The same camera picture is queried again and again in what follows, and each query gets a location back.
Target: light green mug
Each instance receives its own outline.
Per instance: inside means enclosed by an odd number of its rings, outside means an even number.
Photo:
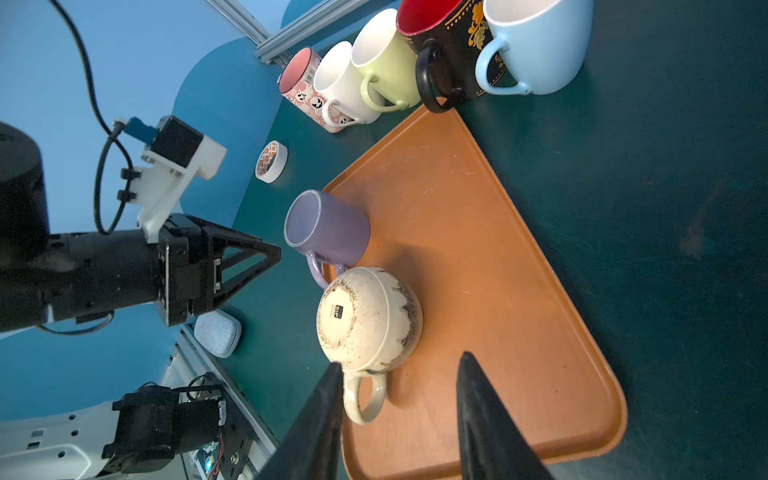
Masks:
[[[416,87],[416,56],[397,32],[397,10],[387,8],[371,18],[352,46],[352,65],[362,74],[360,94],[376,111],[405,110],[421,101]],[[371,99],[374,87],[394,105],[384,107]]]

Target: green table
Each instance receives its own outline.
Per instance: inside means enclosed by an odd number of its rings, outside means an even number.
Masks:
[[[598,1],[564,90],[459,108],[627,396],[624,441],[559,478],[768,475],[767,18],[763,2]],[[278,439],[327,365],[285,214],[409,113],[331,135],[283,102],[274,121],[286,170],[251,181],[234,227],[283,259],[227,306],[245,332],[223,364]]]

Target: plastic tray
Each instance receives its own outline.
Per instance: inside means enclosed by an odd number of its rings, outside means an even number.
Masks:
[[[619,443],[624,393],[455,110],[419,108],[325,191],[370,219],[359,265],[406,281],[424,309],[421,342],[389,374],[379,417],[343,425],[350,478],[460,475],[455,382],[465,350],[544,462]]]

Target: pink mug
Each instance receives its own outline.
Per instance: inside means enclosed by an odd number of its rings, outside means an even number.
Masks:
[[[320,127],[335,134],[344,128],[326,124],[323,120],[323,105],[326,103],[326,98],[317,93],[313,87],[315,72],[321,60],[322,58],[313,49],[302,48],[291,58],[285,71],[277,79],[277,87],[282,96],[312,118]],[[329,115],[336,124],[352,121],[352,118],[341,113],[336,107],[329,108]]]

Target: mug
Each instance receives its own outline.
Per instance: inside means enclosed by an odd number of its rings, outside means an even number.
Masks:
[[[442,113],[485,93],[475,80],[475,63],[493,36],[482,0],[403,0],[397,30],[417,54],[416,86],[430,111]],[[502,57],[494,55],[488,83],[495,84],[506,70]],[[443,104],[438,96],[445,98]]]
[[[370,423],[386,398],[386,373],[413,353],[422,336],[422,306],[411,287],[375,266],[358,266],[338,276],[317,308],[317,338],[331,362],[344,372],[344,409],[360,425]],[[373,392],[360,409],[363,378]]]
[[[416,57],[397,32],[397,10],[387,8],[377,13],[362,28],[352,46],[352,64],[362,74],[360,95],[373,110],[388,112],[405,110],[421,101],[416,79]],[[393,103],[383,107],[369,94],[372,85]]]
[[[291,204],[283,227],[286,243],[306,256],[312,278],[328,287],[320,263],[341,275],[368,247],[371,226],[360,210],[326,192],[306,190]]]
[[[323,105],[323,120],[331,127],[348,127],[357,124],[369,124],[381,116],[381,112],[366,105],[360,94],[362,75],[352,65],[352,44],[342,41],[326,53],[325,58],[315,73],[315,90],[325,97]],[[377,105],[384,105],[384,97],[369,89],[369,95]],[[353,120],[337,124],[330,117],[330,108],[336,107]]]
[[[593,9],[594,0],[485,0],[494,39],[477,61],[480,87],[494,95],[546,95],[571,83],[587,56]],[[518,81],[514,87],[486,81],[496,52]]]
[[[320,127],[335,134],[344,129],[341,124],[350,122],[352,119],[331,107],[329,117],[337,126],[332,127],[323,120],[323,105],[326,103],[326,99],[313,87],[320,60],[320,56],[313,49],[302,48],[290,59],[286,69],[277,78],[277,87],[280,89],[281,95],[287,98],[289,102],[296,105]]]

